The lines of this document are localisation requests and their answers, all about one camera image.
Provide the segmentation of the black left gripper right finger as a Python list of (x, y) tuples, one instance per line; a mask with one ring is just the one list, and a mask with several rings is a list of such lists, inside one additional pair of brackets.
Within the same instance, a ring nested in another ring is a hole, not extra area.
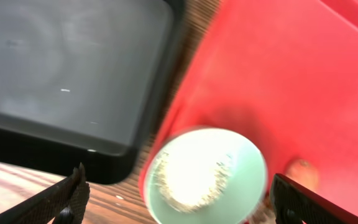
[(269, 196), (276, 224), (358, 224), (358, 216), (283, 174), (274, 175)]

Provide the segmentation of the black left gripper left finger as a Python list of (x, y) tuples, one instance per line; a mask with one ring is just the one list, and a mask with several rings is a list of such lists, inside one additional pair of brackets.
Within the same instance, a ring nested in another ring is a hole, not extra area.
[(0, 213), (0, 224), (81, 224), (90, 199), (83, 164), (72, 175)]

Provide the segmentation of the green bowl with rice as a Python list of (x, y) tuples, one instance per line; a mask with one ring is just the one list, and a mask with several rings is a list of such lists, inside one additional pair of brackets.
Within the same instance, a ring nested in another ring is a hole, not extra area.
[(242, 223), (267, 187), (261, 151), (221, 128), (193, 129), (171, 138), (151, 160), (145, 204), (157, 223)]

